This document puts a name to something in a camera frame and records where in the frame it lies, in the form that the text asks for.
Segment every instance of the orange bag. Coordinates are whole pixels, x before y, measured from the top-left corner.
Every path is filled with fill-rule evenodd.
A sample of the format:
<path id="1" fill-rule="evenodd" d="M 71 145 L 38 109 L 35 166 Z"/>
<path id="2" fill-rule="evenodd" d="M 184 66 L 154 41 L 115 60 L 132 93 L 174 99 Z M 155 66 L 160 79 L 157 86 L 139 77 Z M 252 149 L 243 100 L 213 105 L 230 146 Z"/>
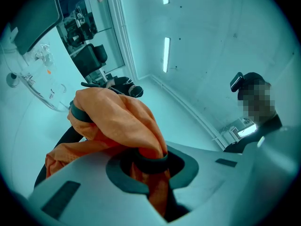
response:
<path id="1" fill-rule="evenodd" d="M 139 153 L 149 159 L 160 159 L 167 154 L 165 140 L 153 114 L 138 99 L 117 95 L 109 89 L 88 88 L 77 91 L 73 102 L 94 122 L 79 121 L 69 111 L 67 118 L 72 126 L 88 141 L 60 144 L 48 153 L 47 177 L 83 155 L 117 145 L 139 148 Z M 150 203 L 164 216 L 169 171 L 150 175 L 141 172 L 133 163 L 130 176 L 148 185 Z"/>

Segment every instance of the orange fabric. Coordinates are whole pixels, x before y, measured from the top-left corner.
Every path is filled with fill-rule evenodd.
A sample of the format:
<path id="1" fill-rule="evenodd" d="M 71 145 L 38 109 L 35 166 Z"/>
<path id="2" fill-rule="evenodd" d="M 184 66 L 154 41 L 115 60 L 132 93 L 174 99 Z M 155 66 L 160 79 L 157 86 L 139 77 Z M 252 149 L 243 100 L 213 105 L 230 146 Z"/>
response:
<path id="1" fill-rule="evenodd" d="M 138 147 L 140 154 L 149 159 L 159 159 L 167 154 L 165 140 L 153 114 L 138 99 L 117 95 L 109 89 L 88 88 L 77 91 L 73 102 L 94 122 L 79 121 L 69 111 L 67 118 L 72 126 L 88 141 L 60 144 L 48 153 L 47 177 L 83 155 L 117 145 Z M 149 201 L 164 216 L 169 171 L 149 175 L 132 164 L 130 175 L 149 186 Z"/>

